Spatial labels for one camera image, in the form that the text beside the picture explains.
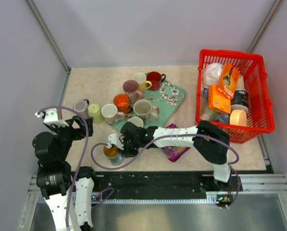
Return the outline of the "blue teal mug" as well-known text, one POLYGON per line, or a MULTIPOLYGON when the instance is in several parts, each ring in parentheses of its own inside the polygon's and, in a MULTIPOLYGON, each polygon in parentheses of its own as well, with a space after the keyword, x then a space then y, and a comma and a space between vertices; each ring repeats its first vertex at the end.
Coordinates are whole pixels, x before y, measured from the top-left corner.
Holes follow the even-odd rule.
POLYGON ((124 161, 124 157, 119 153, 119 149, 116 145, 113 145, 111 148, 104 146, 103 153, 113 166, 118 166, 124 161))

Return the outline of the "dark teal mug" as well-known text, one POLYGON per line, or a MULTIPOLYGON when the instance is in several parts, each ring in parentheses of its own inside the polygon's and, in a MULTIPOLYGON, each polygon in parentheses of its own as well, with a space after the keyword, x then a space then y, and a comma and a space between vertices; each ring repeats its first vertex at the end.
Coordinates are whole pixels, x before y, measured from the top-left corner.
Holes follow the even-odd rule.
POLYGON ((137 126, 139 128, 144 127, 144 121, 141 118, 137 117, 137 116, 129 118, 128 122, 134 124, 135 126, 137 126))

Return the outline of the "cream green mug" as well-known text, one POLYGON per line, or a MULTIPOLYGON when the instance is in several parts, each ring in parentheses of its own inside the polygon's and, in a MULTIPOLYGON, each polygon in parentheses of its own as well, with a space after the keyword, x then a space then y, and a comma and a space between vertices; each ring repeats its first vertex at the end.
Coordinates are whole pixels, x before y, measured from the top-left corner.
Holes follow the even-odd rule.
POLYGON ((137 117, 141 118, 144 124, 150 121, 158 121, 160 118, 160 110, 158 107, 153 106, 148 100, 138 100, 134 103, 133 110, 137 117))

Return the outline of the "pink cream mug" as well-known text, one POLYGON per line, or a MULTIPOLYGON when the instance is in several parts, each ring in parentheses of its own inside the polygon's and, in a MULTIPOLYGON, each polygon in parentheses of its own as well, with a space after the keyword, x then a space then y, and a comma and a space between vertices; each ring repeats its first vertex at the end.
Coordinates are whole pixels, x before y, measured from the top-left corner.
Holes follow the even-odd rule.
POLYGON ((117 106, 114 104, 106 104, 101 109, 101 114, 104 117, 105 121, 114 125, 120 120, 124 119, 126 114, 123 112, 119 112, 117 106))

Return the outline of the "orange mug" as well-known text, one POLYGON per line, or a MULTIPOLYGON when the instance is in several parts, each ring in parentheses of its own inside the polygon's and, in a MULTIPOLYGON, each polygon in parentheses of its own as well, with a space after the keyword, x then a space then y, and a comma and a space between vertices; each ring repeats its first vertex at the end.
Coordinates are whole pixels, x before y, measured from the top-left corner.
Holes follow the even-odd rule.
POLYGON ((119 112, 129 114, 133 112, 131 102, 126 94, 118 94, 113 99, 113 104, 117 107, 119 112))

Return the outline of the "pink floral mug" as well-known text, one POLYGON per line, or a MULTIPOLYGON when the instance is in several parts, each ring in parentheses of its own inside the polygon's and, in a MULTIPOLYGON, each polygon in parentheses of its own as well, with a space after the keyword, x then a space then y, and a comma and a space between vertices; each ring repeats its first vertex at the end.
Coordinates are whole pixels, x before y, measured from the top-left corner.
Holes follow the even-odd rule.
POLYGON ((123 84, 123 91, 129 97, 131 105, 144 98, 144 94, 139 90, 139 84, 134 80, 127 80, 123 84))

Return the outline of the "yellow mug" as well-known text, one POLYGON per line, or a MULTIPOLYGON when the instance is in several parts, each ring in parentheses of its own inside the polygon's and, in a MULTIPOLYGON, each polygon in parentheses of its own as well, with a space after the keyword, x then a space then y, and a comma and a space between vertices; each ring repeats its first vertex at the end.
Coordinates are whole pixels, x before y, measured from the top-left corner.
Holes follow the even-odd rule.
POLYGON ((144 73, 135 73, 132 79, 136 81, 139 85, 139 90, 144 92, 151 88, 152 83, 147 80, 147 76, 144 73))

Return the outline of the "red mug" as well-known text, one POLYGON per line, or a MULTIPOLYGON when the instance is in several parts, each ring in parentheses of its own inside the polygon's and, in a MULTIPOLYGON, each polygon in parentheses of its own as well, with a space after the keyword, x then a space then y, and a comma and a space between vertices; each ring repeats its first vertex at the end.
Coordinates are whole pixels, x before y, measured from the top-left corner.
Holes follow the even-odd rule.
POLYGON ((160 74, 159 72, 153 71, 149 72, 147 74, 147 81, 150 81, 152 83, 149 90, 156 91, 159 90, 161 87, 161 84, 166 79, 166 74, 160 74))

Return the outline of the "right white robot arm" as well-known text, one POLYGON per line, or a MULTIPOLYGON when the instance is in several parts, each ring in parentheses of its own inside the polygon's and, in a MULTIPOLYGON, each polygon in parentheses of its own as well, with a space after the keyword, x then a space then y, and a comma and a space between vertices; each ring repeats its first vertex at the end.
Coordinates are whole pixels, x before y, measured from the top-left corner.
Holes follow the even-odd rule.
POLYGON ((121 128, 120 153, 135 157, 140 148, 188 147, 195 148, 213 166, 214 185, 226 190, 232 183, 228 164, 229 135, 208 121, 188 128, 140 128, 126 122, 121 128))

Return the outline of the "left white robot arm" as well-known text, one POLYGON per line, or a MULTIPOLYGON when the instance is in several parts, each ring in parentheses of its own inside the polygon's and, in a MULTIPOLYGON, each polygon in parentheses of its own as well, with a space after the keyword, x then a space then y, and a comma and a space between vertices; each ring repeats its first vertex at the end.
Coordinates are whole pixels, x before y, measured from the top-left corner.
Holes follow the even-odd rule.
POLYGON ((37 186, 51 211, 57 231, 91 231, 91 194, 98 178, 91 167, 80 167, 71 173, 66 161, 73 141, 93 134, 93 119, 80 117, 44 121, 49 132, 38 134, 32 142, 38 159, 37 186))

